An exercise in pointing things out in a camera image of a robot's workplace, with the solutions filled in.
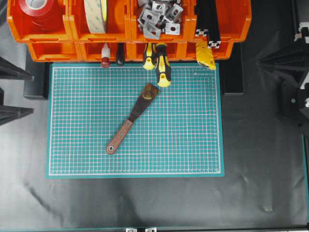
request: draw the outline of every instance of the metal blade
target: metal blade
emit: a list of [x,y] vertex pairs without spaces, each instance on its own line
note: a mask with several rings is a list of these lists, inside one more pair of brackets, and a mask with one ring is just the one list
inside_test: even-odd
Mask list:
[[152,84],[147,84],[137,99],[130,117],[128,118],[131,122],[134,122],[150,105],[150,103],[157,96],[159,89]]

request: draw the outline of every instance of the yellow screwdriver handle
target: yellow screwdriver handle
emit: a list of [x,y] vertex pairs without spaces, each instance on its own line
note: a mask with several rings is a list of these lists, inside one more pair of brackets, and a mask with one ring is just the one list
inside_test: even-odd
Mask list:
[[143,54],[143,66],[146,70],[152,70],[156,66],[155,44],[147,43]]
[[167,45],[165,43],[158,43],[156,45],[156,50],[158,55],[157,67],[155,70],[157,82],[160,87],[168,87],[172,81],[172,69],[169,65]]

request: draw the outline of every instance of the grid lines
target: grid lines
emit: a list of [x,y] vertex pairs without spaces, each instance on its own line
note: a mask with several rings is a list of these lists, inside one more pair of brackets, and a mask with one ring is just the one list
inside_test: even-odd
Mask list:
[[216,71],[172,65],[160,88],[114,155],[105,147],[128,118],[155,72],[127,64],[53,64],[47,176],[222,176],[220,87]]

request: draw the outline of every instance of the orange bin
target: orange bin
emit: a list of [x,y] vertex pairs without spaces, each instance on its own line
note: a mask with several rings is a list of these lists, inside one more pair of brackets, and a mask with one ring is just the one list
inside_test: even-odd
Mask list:
[[33,61],[81,61],[78,43],[29,43],[28,49]]
[[[169,61],[178,61],[182,57],[183,47],[186,43],[166,43],[167,53],[169,57]],[[143,61],[143,53],[145,50],[146,44],[144,43],[132,43],[132,60],[133,61]]]
[[[212,49],[212,54],[215,60],[227,59],[231,56],[233,49],[233,42],[222,41],[219,49]],[[182,47],[181,60],[196,60],[196,43],[187,42]]]
[[[216,3],[221,40],[228,42],[244,41],[247,37],[252,19],[251,0],[216,0]],[[191,0],[189,42],[206,39],[205,37],[195,36],[197,28],[196,6],[197,0]]]
[[19,43],[67,42],[72,40],[68,19],[69,0],[58,0],[63,24],[53,32],[40,30],[29,15],[20,8],[18,0],[8,0],[7,21],[15,40]]
[[73,39],[79,42],[128,42],[131,40],[130,0],[109,0],[108,33],[91,34],[83,0],[69,0],[69,21]]
[[[101,51],[104,46],[104,42],[95,43],[80,43],[81,53],[83,61],[87,62],[99,62],[101,61]],[[118,43],[109,43],[111,49],[111,61],[116,61],[116,53]],[[131,43],[125,43],[125,55],[126,61],[131,61]]]
[[[181,21],[181,32],[180,35],[166,35],[161,34],[160,42],[171,42],[171,43],[183,43],[189,39],[190,26],[191,26],[191,0],[182,0],[182,21]],[[138,0],[131,0],[131,40],[134,43],[145,43],[145,42],[159,42],[158,40],[151,40],[144,38],[144,34],[140,31],[137,19],[140,16],[140,7],[138,6]]]
[[[197,0],[182,0],[180,35],[161,34],[160,41],[145,39],[138,28],[138,0],[109,0],[109,25],[106,34],[91,34],[84,12],[84,0],[57,0],[62,9],[61,27],[54,32],[42,32],[24,14],[18,0],[8,0],[7,21],[17,42],[27,43],[34,61],[100,61],[105,42],[115,61],[117,43],[125,43],[126,61],[142,61],[147,42],[168,44],[170,61],[196,60],[195,37]],[[222,44],[213,49],[215,59],[228,59],[233,44],[246,39],[251,23],[250,0],[216,0]]]

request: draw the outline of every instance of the black cloth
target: black cloth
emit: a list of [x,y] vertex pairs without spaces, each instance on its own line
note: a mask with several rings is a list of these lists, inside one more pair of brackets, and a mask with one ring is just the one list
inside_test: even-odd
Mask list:
[[[11,36],[6,2],[0,56],[24,68],[26,47]],[[245,95],[222,97],[225,177],[48,180],[48,102],[24,99],[22,81],[0,80],[6,105],[35,109],[0,127],[0,230],[305,225],[301,135],[280,118],[279,79],[256,68],[293,41],[290,3],[253,0],[252,8],[242,46]]]

